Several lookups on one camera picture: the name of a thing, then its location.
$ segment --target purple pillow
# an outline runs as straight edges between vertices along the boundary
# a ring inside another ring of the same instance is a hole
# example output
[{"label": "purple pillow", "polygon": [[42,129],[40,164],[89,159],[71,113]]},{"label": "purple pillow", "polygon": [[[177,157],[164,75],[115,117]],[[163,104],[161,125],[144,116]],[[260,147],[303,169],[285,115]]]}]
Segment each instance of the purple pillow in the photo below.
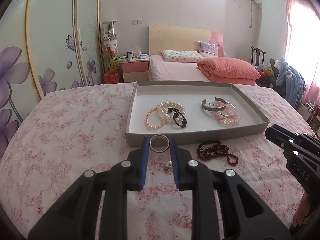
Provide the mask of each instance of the purple pillow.
[{"label": "purple pillow", "polygon": [[199,53],[203,57],[217,57],[218,56],[218,44],[210,44],[204,41],[199,41],[200,48]]}]

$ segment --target black beaded bracelet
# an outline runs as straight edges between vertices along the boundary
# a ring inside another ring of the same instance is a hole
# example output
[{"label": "black beaded bracelet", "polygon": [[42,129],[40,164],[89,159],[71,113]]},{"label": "black beaded bracelet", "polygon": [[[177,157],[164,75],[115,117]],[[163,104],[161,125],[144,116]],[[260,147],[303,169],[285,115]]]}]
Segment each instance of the black beaded bracelet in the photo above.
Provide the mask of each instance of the black beaded bracelet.
[{"label": "black beaded bracelet", "polygon": [[[188,121],[186,120],[186,118],[184,117],[184,115],[176,108],[172,108],[172,107],[169,107],[168,108],[168,113],[172,113],[172,112],[175,112],[172,116],[172,119],[173,121],[175,122],[176,125],[178,125],[179,127],[181,128],[185,128],[187,126],[187,123]],[[182,124],[178,124],[176,118],[179,117],[179,115],[182,116],[183,120],[182,120]]]}]

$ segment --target nightstand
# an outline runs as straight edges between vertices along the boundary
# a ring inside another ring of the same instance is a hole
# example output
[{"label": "nightstand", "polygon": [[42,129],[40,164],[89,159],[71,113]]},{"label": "nightstand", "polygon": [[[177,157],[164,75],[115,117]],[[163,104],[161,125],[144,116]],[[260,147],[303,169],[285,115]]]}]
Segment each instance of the nightstand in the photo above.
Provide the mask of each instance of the nightstand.
[{"label": "nightstand", "polygon": [[121,61],[124,82],[149,80],[149,58]]}]

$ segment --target headboard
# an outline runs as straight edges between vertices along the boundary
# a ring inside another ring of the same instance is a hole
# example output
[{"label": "headboard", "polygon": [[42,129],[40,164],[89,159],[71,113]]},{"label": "headboard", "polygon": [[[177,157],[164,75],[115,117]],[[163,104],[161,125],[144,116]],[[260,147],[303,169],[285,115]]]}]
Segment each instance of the headboard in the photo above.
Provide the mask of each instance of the headboard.
[{"label": "headboard", "polygon": [[199,41],[219,44],[223,56],[222,33],[174,25],[149,25],[149,54],[161,55],[162,50],[199,51]]}]

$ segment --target flower stem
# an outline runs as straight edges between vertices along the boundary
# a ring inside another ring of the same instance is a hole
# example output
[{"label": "flower stem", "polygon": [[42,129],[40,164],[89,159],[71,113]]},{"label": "flower stem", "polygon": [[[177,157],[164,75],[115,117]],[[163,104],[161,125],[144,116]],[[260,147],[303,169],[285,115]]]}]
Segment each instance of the flower stem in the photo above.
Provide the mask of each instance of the flower stem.
[{"label": "flower stem", "polygon": [[13,103],[13,101],[12,101],[11,98],[9,99],[9,103],[10,103],[10,105],[11,105],[14,113],[15,113],[16,116],[18,117],[19,121],[22,123],[22,122],[23,122],[23,119],[21,118],[21,115],[18,113],[18,110],[17,110],[17,108],[15,107],[15,105],[14,105],[14,103]]}]

